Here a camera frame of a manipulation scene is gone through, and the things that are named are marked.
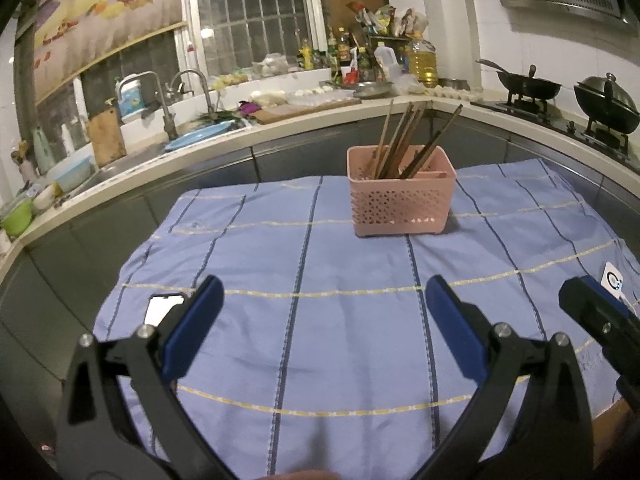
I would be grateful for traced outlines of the black lidded pot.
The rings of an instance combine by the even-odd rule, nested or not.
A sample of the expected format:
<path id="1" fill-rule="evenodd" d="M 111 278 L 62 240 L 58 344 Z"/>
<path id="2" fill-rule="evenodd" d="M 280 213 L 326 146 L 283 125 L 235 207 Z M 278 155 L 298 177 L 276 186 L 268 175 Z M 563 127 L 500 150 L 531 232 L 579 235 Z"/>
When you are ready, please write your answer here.
<path id="1" fill-rule="evenodd" d="M 574 85 L 579 107 L 596 122 L 621 134 L 631 134 L 639 125 L 639 112 L 629 93 L 612 73 L 590 76 Z"/>

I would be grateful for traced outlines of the blue striped cloth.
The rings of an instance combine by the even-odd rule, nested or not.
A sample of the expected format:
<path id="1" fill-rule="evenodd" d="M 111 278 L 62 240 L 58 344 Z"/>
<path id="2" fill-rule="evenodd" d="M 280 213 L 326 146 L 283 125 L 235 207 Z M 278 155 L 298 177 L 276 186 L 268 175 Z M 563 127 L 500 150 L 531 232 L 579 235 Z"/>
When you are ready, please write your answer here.
<path id="1" fill-rule="evenodd" d="M 177 387 L 218 456 L 242 479 L 304 469 L 407 479 L 475 388 L 428 312 L 427 280 L 442 276 L 522 337 L 570 336 L 599 415 L 615 372 L 558 293 L 609 265 L 638 304 L 638 233 L 537 159 L 460 170 L 435 235 L 357 236 L 344 177 L 200 186 L 122 266 L 94 331 L 127 337 L 152 295 L 218 276 L 224 308 Z"/>

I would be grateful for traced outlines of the black smartphone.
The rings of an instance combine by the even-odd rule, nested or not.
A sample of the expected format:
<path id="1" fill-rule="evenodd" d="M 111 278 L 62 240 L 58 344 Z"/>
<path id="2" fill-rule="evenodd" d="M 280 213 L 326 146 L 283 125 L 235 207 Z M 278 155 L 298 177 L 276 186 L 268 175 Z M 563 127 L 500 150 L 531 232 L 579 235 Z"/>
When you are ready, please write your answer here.
<path id="1" fill-rule="evenodd" d="M 185 301 L 186 296 L 182 292 L 152 295 L 146 305 L 143 323 L 154 327 L 159 326 L 174 307 L 181 306 Z"/>

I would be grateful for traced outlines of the thin dark chopstick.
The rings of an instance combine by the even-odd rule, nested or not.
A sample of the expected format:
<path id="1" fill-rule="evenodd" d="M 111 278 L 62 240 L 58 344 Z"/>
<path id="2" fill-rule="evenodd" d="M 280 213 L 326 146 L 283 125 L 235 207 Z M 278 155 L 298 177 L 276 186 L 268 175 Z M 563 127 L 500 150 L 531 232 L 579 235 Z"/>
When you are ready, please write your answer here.
<path id="1" fill-rule="evenodd" d="M 386 132 L 388 129 L 388 124 L 390 123 L 390 115 L 392 114 L 393 106 L 394 106 L 394 99 L 391 99 L 390 107 L 388 108 L 388 111 L 386 113 L 386 116 L 383 122 L 383 128 L 381 131 L 380 140 L 378 140 L 378 147 L 376 148 L 376 151 L 375 151 L 374 162 L 373 162 L 372 172 L 371 172 L 371 177 L 374 180 L 378 175 L 378 167 L 380 166 L 380 162 L 383 156 L 383 152 L 385 148 Z"/>

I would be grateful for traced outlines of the blue label detergent jug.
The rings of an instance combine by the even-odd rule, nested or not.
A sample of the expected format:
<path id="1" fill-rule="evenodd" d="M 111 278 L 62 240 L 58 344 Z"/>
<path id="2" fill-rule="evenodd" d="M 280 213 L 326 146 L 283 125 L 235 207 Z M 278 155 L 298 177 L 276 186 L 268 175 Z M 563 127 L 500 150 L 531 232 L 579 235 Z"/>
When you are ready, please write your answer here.
<path id="1" fill-rule="evenodd" d="M 128 81 L 120 87 L 118 108 L 122 118 L 136 114 L 145 108 L 142 85 L 139 79 Z"/>

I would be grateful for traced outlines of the dark brown wooden chopstick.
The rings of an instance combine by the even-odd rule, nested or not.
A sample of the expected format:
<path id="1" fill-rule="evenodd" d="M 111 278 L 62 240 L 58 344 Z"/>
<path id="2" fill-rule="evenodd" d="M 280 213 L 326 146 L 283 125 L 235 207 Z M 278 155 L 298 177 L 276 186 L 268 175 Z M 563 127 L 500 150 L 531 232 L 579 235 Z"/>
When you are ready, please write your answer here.
<path id="1" fill-rule="evenodd" d="M 404 171 L 400 174 L 400 180 L 412 179 L 419 170 L 430 160 L 435 148 L 437 148 L 438 142 L 440 138 L 449 130 L 454 121 L 460 116 L 464 106 L 460 104 L 454 112 L 451 114 L 451 117 L 448 119 L 448 122 L 439 129 L 434 136 L 432 136 L 430 142 L 424 145 L 422 150 L 413 157 L 413 160 L 410 164 L 404 169 Z"/>

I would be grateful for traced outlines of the wooden cutting board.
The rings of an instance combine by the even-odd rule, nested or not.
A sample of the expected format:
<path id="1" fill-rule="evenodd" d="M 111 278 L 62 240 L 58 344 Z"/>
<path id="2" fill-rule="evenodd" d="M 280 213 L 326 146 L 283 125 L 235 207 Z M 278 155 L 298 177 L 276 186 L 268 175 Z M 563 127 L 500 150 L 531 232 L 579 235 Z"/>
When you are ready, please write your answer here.
<path id="1" fill-rule="evenodd" d="M 88 121 L 87 136 L 99 168 L 127 155 L 115 107 L 104 110 Z"/>

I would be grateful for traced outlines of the pink perforated plastic basket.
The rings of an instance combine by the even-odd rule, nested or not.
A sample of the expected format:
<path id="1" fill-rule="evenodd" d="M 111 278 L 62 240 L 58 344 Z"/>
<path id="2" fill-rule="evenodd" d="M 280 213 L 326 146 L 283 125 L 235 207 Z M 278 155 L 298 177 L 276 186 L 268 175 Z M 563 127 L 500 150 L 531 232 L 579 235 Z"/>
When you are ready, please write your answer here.
<path id="1" fill-rule="evenodd" d="M 346 154 L 352 224 L 359 237 L 438 234 L 445 229 L 457 173 L 442 148 L 411 179 L 370 180 L 373 145 Z"/>

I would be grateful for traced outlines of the white plastic jug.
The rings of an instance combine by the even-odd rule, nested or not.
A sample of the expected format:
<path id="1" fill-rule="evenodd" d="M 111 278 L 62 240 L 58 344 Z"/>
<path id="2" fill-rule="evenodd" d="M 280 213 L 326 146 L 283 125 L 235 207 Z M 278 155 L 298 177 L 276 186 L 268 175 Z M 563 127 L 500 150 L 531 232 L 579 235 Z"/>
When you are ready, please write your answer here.
<path id="1" fill-rule="evenodd" d="M 387 81 L 394 81 L 402 76 L 402 66 L 393 48 L 379 42 L 374 50 L 374 56 Z"/>

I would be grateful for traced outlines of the green plastic bowl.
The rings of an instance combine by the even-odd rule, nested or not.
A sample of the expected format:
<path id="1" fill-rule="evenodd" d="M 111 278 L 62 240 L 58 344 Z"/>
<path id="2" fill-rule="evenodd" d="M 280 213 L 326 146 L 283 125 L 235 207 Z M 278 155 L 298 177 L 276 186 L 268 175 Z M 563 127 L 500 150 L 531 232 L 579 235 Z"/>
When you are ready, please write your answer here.
<path id="1" fill-rule="evenodd" d="M 30 198 L 16 204 L 1 220 L 1 227 L 9 238 L 22 235 L 32 223 L 34 207 Z"/>

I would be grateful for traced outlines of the steel kitchen faucet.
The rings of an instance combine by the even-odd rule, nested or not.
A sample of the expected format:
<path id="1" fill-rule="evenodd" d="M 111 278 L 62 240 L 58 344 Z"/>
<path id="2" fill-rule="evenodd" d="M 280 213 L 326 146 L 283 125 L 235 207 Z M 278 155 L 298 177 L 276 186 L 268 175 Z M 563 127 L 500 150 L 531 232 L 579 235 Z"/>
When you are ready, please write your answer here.
<path id="1" fill-rule="evenodd" d="M 142 80 L 146 77 L 150 77 L 152 81 L 154 81 L 154 98 L 157 104 L 160 106 L 160 109 L 162 110 L 164 131 L 167 134 L 168 140 L 176 140 L 178 138 L 178 132 L 175 124 L 175 116 L 174 114 L 172 114 L 172 111 L 170 110 L 169 105 L 166 101 L 162 83 L 160 82 L 160 76 L 158 76 L 157 73 L 153 72 L 152 70 L 144 70 L 143 72 L 130 74 L 122 78 L 122 80 L 119 81 L 115 86 L 116 99 L 117 101 L 120 101 L 122 99 L 122 88 L 124 88 L 126 84 L 129 84 L 130 82 L 136 80 Z"/>

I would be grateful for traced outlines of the yellow cooking oil bottle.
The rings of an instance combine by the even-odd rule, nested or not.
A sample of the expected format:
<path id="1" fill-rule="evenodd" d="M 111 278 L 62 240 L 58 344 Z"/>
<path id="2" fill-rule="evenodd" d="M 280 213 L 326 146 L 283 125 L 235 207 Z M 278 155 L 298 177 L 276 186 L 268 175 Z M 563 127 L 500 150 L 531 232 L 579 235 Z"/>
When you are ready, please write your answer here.
<path id="1" fill-rule="evenodd" d="M 408 45 L 409 72 L 426 88 L 438 84 L 436 48 L 420 32 L 412 35 Z"/>

